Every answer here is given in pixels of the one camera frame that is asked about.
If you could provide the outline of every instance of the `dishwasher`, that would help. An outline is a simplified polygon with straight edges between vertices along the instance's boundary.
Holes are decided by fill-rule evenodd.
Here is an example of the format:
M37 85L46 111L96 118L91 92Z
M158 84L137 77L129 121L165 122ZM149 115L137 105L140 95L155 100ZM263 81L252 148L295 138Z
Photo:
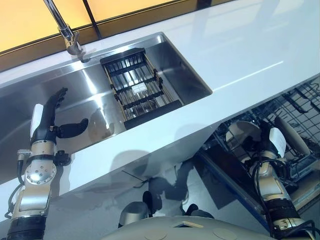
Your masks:
M222 122L202 146L202 151L212 158L207 161L211 172L219 176L259 222L264 220L254 190L246 182L246 176L237 170L253 154L245 150L233 129L235 124L246 122L250 123L246 131L254 132L254 126L261 121L275 126L276 118L287 122L309 148L309 154L303 154L286 141L284 157L289 178L281 179L295 208L302 213L320 199L320 76Z

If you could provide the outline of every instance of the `stainless steel sink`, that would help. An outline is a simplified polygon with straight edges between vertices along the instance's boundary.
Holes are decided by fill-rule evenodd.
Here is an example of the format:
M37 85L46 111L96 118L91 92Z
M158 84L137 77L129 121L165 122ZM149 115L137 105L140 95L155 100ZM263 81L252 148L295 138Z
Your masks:
M62 87L68 88L56 112L56 125L89 119L87 130L74 138L58 139L58 150L74 153L126 130L124 116L100 59L132 48L145 48L170 94L182 105L212 91L163 33L156 33L112 49L96 52L90 60L63 63L17 79L0 88L0 184L16 177L17 150L29 148L33 107L44 104Z

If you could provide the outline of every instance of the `faucet spout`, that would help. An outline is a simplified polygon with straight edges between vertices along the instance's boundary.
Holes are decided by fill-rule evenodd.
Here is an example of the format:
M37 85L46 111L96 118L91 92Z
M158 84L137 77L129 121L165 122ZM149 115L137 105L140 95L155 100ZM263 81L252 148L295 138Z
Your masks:
M43 0L54 20L58 24L58 30L64 38L66 50L71 55L80 55L82 53L82 47L78 42L79 33L73 33L70 26L65 23L61 14L59 13L53 0Z

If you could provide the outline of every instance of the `orange wall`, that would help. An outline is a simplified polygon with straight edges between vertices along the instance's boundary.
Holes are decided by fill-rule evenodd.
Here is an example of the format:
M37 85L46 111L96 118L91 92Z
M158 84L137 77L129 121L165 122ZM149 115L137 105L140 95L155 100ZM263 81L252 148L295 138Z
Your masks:
M88 0L96 21L119 16L169 0ZM54 0L71 28L90 24L82 0ZM2 0L0 52L58 33L58 26L43 0Z

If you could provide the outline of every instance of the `wire rack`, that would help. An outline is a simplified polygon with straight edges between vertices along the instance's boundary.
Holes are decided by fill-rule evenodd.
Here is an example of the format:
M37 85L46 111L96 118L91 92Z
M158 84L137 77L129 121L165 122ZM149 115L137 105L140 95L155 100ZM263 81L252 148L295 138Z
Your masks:
M103 58L101 64L126 121L173 102L144 48Z
M296 182L311 172L311 165L320 159L320 77L223 122L213 133L214 139L210 144L218 143L226 152L238 159L248 160L253 154L245 151L239 142L227 143L226 134L229 126L237 121L248 121L253 124L266 121L274 125L277 116L288 122L311 150L311 155L306 156L287 144L284 157L289 165L291 179Z

